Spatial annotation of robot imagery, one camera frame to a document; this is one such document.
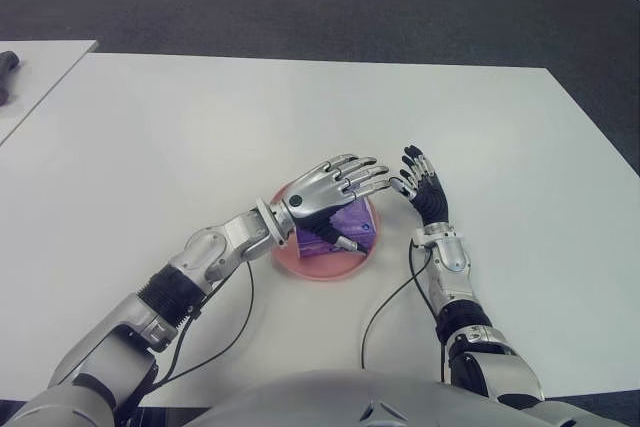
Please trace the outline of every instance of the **table surface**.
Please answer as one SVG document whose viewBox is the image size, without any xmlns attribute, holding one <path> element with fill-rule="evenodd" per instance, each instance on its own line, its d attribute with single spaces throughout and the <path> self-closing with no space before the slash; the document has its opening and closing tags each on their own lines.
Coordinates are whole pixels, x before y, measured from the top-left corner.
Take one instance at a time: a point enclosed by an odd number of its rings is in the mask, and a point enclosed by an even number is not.
<svg viewBox="0 0 640 427">
<path fill-rule="evenodd" d="M 88 54 L 0 148 L 0 398 L 46 386 L 196 229 L 338 153 L 398 169 L 408 143 L 439 171 L 476 293 L 546 395 L 637 389 L 640 179 L 547 70 Z M 288 373 L 357 368 L 419 225 L 395 192 L 373 201 L 379 244 L 360 271 L 323 283 L 256 261 L 245 335 L 146 405 L 209 406 Z M 242 267 L 177 370 L 224 347 L 248 302 Z M 433 327 L 406 289 L 375 324 L 367 366 L 437 379 Z"/>
<path fill-rule="evenodd" d="M 0 42 L 0 52 L 12 50 L 20 58 L 18 68 L 8 78 L 9 100 L 0 107 L 0 144 L 76 62 L 97 45 L 95 40 Z"/>
</svg>

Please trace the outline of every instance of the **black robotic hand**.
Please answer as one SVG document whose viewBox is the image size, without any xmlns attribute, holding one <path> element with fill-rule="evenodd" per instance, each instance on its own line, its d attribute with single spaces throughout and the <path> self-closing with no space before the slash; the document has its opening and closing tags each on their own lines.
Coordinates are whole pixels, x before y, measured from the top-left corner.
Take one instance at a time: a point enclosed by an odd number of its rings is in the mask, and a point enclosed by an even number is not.
<svg viewBox="0 0 640 427">
<path fill-rule="evenodd" d="M 404 195 L 422 217 L 423 225 L 449 222 L 447 197 L 440 185 L 440 179 L 429 159 L 420 149 L 411 145 L 405 147 L 402 161 L 411 172 L 401 169 L 399 177 L 391 178 L 391 187 Z"/>
</svg>

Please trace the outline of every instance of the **purple box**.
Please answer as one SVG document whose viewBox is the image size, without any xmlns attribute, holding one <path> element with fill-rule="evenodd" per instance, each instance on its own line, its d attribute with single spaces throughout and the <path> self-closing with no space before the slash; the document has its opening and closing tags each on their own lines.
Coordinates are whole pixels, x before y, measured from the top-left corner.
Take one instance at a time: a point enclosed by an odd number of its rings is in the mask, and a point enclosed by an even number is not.
<svg viewBox="0 0 640 427">
<path fill-rule="evenodd" d="M 367 249 L 373 246 L 376 238 L 376 227 L 373 222 L 371 208 L 365 199 L 356 200 L 340 209 L 331 217 L 331 223 L 347 237 L 360 242 Z M 342 249 L 321 240 L 317 235 L 304 229 L 296 229 L 296 238 L 298 239 L 300 257 L 342 251 Z"/>
</svg>

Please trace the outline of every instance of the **wire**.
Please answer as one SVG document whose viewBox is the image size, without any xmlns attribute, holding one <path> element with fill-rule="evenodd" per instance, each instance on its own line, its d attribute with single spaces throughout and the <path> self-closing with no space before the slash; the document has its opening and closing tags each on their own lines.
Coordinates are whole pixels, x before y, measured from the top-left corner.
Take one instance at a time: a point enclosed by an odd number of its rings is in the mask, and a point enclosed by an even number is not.
<svg viewBox="0 0 640 427">
<path fill-rule="evenodd" d="M 416 274 L 415 268 L 413 266 L 413 255 L 412 255 L 413 249 L 416 249 L 417 247 L 418 246 L 413 243 L 413 239 L 411 239 L 411 242 L 409 244 L 409 271 L 411 272 L 411 278 L 413 279 L 413 282 L 416 284 L 416 287 L 418 288 L 418 292 L 420 292 L 420 295 L 422 296 L 424 303 L 427 304 L 427 308 L 429 309 L 429 312 L 431 312 L 431 316 L 433 317 L 433 320 L 437 321 L 438 316 L 436 315 L 436 311 L 433 309 L 431 302 L 429 302 L 427 294 L 424 293 L 424 290 L 422 289 L 422 285 L 418 281 L 418 274 Z"/>
<path fill-rule="evenodd" d="M 176 343 L 176 349 L 173 352 L 173 358 L 171 360 L 171 365 L 169 366 L 169 370 L 167 371 L 167 373 L 164 375 L 164 377 L 162 379 L 160 379 L 158 382 L 156 382 L 155 384 L 153 384 L 151 387 L 149 387 L 149 389 L 147 390 L 147 394 L 150 394 L 151 392 L 154 392 L 155 390 L 159 389 L 160 387 L 163 387 L 165 385 L 167 385 L 169 382 L 173 382 L 174 380 L 179 379 L 180 377 L 183 377 L 191 372 L 193 372 L 194 370 L 199 369 L 200 367 L 203 367 L 204 365 L 208 364 L 209 362 L 213 362 L 214 360 L 216 360 L 217 358 L 223 356 L 224 354 L 227 353 L 227 351 L 229 351 L 229 349 L 231 349 L 235 343 L 238 341 L 238 339 L 240 339 L 240 337 L 242 336 L 242 334 L 244 333 L 247 324 L 249 323 L 249 318 L 251 317 L 251 312 L 253 311 L 253 302 L 255 299 L 255 285 L 254 285 L 254 280 L 253 280 L 253 270 L 251 269 L 251 264 L 247 261 L 247 270 L 249 271 L 249 279 L 251 281 L 251 301 L 249 302 L 249 310 L 247 311 L 247 316 L 244 319 L 244 322 L 242 323 L 242 327 L 240 327 L 240 330 L 238 331 L 238 333 L 236 334 L 236 336 L 234 337 L 234 339 L 224 348 L 222 349 L 220 352 L 218 352 L 217 354 L 209 357 L 208 359 L 200 362 L 197 365 L 194 365 L 193 367 L 189 367 L 187 370 L 180 372 L 179 374 L 176 374 L 172 377 L 172 374 L 176 368 L 176 365 L 178 363 L 178 357 L 180 356 L 180 350 L 182 348 L 182 343 L 184 342 L 185 336 L 187 334 L 187 331 L 189 330 L 189 327 L 191 326 L 191 324 L 193 323 L 193 321 L 197 318 L 197 315 L 192 315 L 189 317 L 189 319 L 187 320 L 187 323 L 185 324 L 184 328 L 182 329 L 182 332 L 180 333 L 180 337 L 178 338 L 178 341 Z M 202 307 L 205 306 L 205 304 L 207 302 L 209 302 L 209 300 L 211 300 L 211 298 L 224 286 L 224 284 L 231 278 L 231 276 L 227 277 L 226 279 L 224 279 L 222 282 L 220 282 L 216 288 L 213 290 L 213 292 L 211 292 L 209 295 L 207 295 L 204 300 L 200 303 L 200 306 L 197 309 L 197 312 L 199 312 Z"/>
<path fill-rule="evenodd" d="M 415 268 L 413 267 L 413 255 L 411 254 L 412 254 L 412 249 L 414 248 L 417 248 L 417 245 L 414 244 L 413 239 L 411 239 L 411 244 L 409 246 L 409 270 L 411 271 L 411 276 L 413 278 L 413 281 L 416 284 L 416 287 L 418 288 L 418 292 L 420 292 L 420 295 L 422 296 L 424 303 L 427 304 L 427 307 L 429 308 L 429 312 L 431 312 L 431 315 L 433 316 L 433 320 L 437 324 L 438 316 L 436 315 L 436 311 L 431 305 L 431 302 L 429 302 L 429 298 L 427 297 L 427 294 L 425 294 L 424 289 L 422 288 L 422 284 L 420 284 L 420 281 L 418 280 L 418 276 L 415 273 Z M 445 348 L 444 348 L 444 344 L 441 343 L 440 344 L 440 382 L 442 382 L 443 384 L 444 384 L 444 364 L 445 364 Z"/>
<path fill-rule="evenodd" d="M 411 244 L 409 244 L 410 265 L 413 265 L 413 259 L 411 258 L 412 248 L 413 248 L 413 242 Z M 380 307 L 378 307 L 378 309 L 371 316 L 371 319 L 369 319 L 369 323 L 367 324 L 367 328 L 365 329 L 364 335 L 362 336 L 362 344 L 360 345 L 360 367 L 362 369 L 365 368 L 365 362 L 364 362 L 365 346 L 366 346 L 366 342 L 367 342 L 367 336 L 369 335 L 369 330 L 371 330 L 371 326 L 373 325 L 373 321 L 376 319 L 378 314 L 380 314 L 382 309 L 384 309 L 386 307 L 386 305 L 389 302 L 391 302 L 391 300 L 396 295 L 398 295 L 398 293 L 400 293 L 400 291 L 402 289 L 404 289 L 407 285 L 409 285 L 411 283 L 411 281 L 416 278 L 416 276 L 420 275 L 424 271 L 424 269 L 427 268 L 427 265 L 429 264 L 429 261 L 431 260 L 432 254 L 433 254 L 433 252 L 431 250 L 429 250 L 429 255 L 428 255 L 427 260 L 425 261 L 424 265 L 422 266 L 422 268 L 420 270 L 418 270 L 417 272 L 415 272 L 415 273 L 412 270 L 412 276 L 407 281 L 405 281 L 400 287 L 398 287 L 389 297 L 387 297 L 387 300 L 385 300 L 382 304 L 380 304 Z"/>
</svg>

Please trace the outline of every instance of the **pink plate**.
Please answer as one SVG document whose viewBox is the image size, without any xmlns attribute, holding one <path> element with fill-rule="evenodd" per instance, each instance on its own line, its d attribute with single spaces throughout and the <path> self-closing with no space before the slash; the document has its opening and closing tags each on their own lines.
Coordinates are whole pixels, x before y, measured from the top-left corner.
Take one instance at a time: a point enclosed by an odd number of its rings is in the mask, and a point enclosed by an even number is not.
<svg viewBox="0 0 640 427">
<path fill-rule="evenodd" d="M 277 202 L 282 198 L 285 185 L 276 195 L 273 196 L 271 202 Z M 350 252 L 333 252 L 331 254 L 314 255 L 313 257 L 301 258 L 298 255 L 298 241 L 296 234 L 293 232 L 289 236 L 287 245 L 283 248 L 275 247 L 271 253 L 273 257 L 289 272 L 309 280 L 339 280 L 349 276 L 358 267 L 373 255 L 378 243 L 380 217 L 373 206 L 373 203 L 367 198 L 367 203 L 373 214 L 373 225 L 376 228 L 376 237 L 373 241 L 371 249 L 366 256 Z"/>
</svg>

